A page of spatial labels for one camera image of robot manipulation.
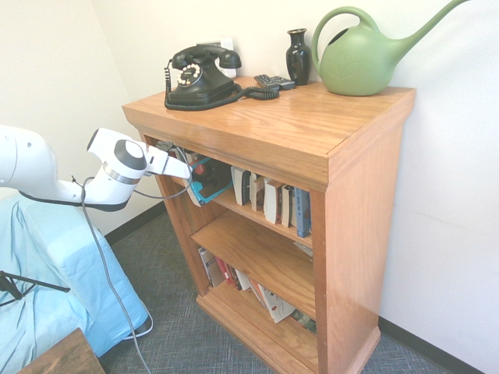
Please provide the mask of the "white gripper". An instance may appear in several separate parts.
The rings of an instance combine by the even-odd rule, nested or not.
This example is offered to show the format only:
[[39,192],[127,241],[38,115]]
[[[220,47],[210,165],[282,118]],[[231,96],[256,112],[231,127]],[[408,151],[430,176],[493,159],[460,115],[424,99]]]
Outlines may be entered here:
[[169,175],[184,179],[190,177],[189,166],[185,162],[171,157],[166,151],[148,150],[146,159],[147,175]]

